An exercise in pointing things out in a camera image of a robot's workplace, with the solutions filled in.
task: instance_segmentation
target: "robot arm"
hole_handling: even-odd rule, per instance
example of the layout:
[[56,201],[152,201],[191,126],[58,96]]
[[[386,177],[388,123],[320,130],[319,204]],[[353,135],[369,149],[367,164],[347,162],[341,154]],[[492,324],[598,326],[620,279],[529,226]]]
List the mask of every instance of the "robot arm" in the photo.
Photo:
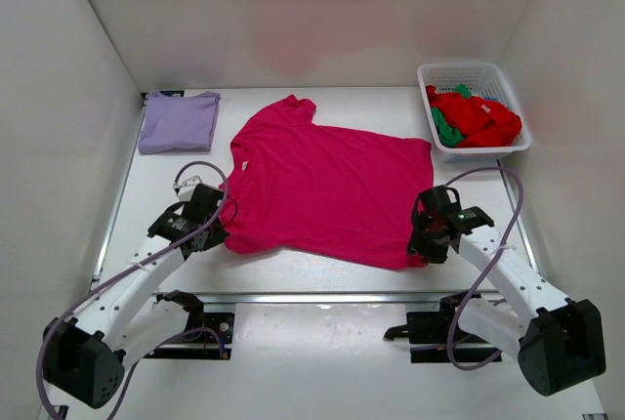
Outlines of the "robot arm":
[[[431,263],[443,263],[451,247],[484,271],[501,249],[492,220],[478,207],[462,209],[446,186],[419,194],[412,221],[408,253]],[[458,325],[517,359],[535,391],[549,396],[605,372],[601,315],[590,301],[574,302],[505,246],[487,278],[506,303],[475,295]]]
[[146,259],[147,263],[76,308],[70,319],[56,327],[44,358],[44,378],[49,383],[99,408],[114,396],[132,365],[165,340],[197,327],[204,306],[194,295],[175,291],[159,296],[151,308],[144,306],[191,253],[224,242],[228,234],[219,219],[183,246],[153,261],[149,257],[205,224],[223,196],[196,177],[181,185],[180,202],[168,207],[149,228],[128,266]]

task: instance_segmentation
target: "t-shirt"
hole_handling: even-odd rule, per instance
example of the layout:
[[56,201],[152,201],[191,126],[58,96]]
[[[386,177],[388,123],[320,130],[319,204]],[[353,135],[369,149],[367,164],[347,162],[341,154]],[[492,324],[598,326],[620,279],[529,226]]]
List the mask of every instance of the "t-shirt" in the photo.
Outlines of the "t-shirt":
[[226,247],[248,254],[286,246],[385,269],[424,267],[406,245],[417,194],[433,185],[430,144],[315,125],[315,110],[291,95],[261,109],[232,140]]

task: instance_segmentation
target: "white plastic basket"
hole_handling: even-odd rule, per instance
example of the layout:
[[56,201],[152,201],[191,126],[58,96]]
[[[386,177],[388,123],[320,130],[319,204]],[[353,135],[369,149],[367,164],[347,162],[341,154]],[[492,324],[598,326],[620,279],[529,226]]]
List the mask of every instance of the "white plastic basket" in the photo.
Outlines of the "white plastic basket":
[[[437,155],[442,161],[476,161],[500,159],[513,151],[529,148],[531,136],[525,127],[517,98],[510,85],[506,81],[501,68],[494,63],[480,62],[442,62],[424,63],[417,70],[419,86],[423,96],[423,105],[426,109],[430,129],[437,150]],[[474,95],[495,98],[502,105],[516,113],[522,122],[521,132],[509,147],[484,147],[484,148],[448,148],[443,146],[438,139],[437,127],[432,118],[432,110],[426,93],[427,85],[434,85],[440,93],[453,91],[463,83]]]

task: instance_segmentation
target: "white enclosure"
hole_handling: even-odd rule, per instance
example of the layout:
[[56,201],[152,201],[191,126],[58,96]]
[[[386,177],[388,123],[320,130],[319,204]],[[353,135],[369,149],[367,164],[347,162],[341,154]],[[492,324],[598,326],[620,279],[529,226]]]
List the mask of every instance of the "white enclosure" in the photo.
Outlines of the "white enclosure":
[[[468,287],[477,272],[459,258],[390,273],[212,250],[164,287],[236,304],[237,357],[143,362],[118,418],[625,419],[623,33],[624,0],[0,0],[0,417],[45,418],[34,389],[45,325],[93,275],[123,268],[188,159],[228,173],[232,136],[290,93],[317,103],[314,122],[431,140],[417,67],[475,60],[502,66],[533,138],[505,160],[526,188],[512,242],[599,307],[606,374],[544,399],[510,359],[476,373],[410,365],[382,334],[414,295]],[[140,92],[159,89],[222,94],[212,152],[137,154]],[[476,166],[434,165],[437,184]],[[459,188],[505,225],[514,191],[498,173]],[[105,418],[52,394],[69,420]]]

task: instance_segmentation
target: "white wall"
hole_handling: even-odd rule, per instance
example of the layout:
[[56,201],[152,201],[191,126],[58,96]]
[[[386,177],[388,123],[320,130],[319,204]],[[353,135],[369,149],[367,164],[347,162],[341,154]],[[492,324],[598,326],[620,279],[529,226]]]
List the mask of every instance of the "white wall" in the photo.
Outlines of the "white wall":
[[534,144],[508,164],[527,188],[542,266],[604,318],[610,420],[625,418],[625,0],[535,0],[504,58]]
[[87,0],[0,0],[0,418],[34,418],[50,319],[88,287],[141,100]]
[[496,61],[530,0],[90,0],[142,90],[409,85]]

